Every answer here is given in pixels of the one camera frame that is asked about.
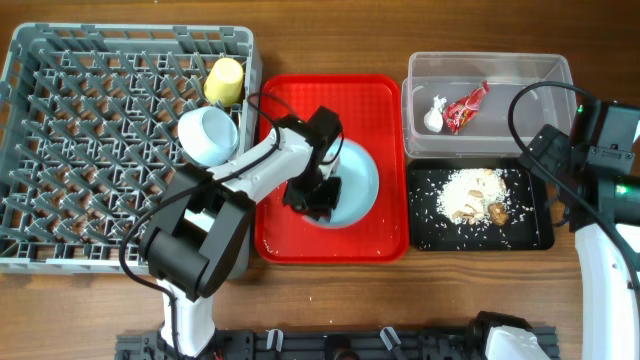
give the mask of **clear plastic container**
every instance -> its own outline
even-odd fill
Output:
[[[427,129],[424,116],[436,95],[447,105],[489,83],[480,111],[458,135],[443,126]],[[569,64],[560,55],[510,53],[414,53],[402,87],[404,145],[409,157],[516,156],[519,148],[507,128],[507,110],[523,87],[539,81],[572,84]],[[515,123],[525,143],[544,124],[568,133],[576,111],[575,95],[559,88],[536,89],[518,102]]]

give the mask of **black metal base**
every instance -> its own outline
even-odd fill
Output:
[[[332,354],[333,351],[327,351],[325,347],[329,343],[327,336],[332,335],[348,339],[351,350],[362,360],[483,360],[484,344],[474,341],[475,336],[469,329],[455,327],[397,331],[399,351],[387,350],[379,332],[286,332],[282,333],[281,351],[277,351],[274,343],[268,344],[267,332],[256,334],[251,331],[218,330],[197,360],[216,360],[214,353],[221,354],[219,359],[224,360],[334,360],[327,358],[326,354]],[[555,327],[537,327],[531,331],[550,359],[560,359]],[[158,332],[143,336],[119,336],[115,359],[173,359],[173,349],[166,345]]]

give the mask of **light blue plate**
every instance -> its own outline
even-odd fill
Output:
[[[340,141],[334,142],[329,154],[338,151]],[[369,153],[357,143],[344,139],[340,151],[340,164],[334,176],[342,180],[338,206],[331,213],[331,220],[315,221],[305,218],[309,222],[325,228],[342,228],[360,221],[376,202],[380,177],[378,168]]]

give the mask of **green indicator light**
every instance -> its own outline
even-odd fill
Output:
[[[629,189],[626,186],[623,185],[617,185],[616,186],[616,192],[620,195],[624,195],[627,193],[627,191],[629,191]]]

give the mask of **cup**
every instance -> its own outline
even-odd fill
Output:
[[[220,101],[225,107],[237,103],[243,78],[244,69],[239,62],[231,58],[219,59],[204,83],[204,96],[210,103]]]
[[[207,106],[182,115],[178,138],[193,160],[204,166],[217,166],[236,151],[238,128],[226,112]]]

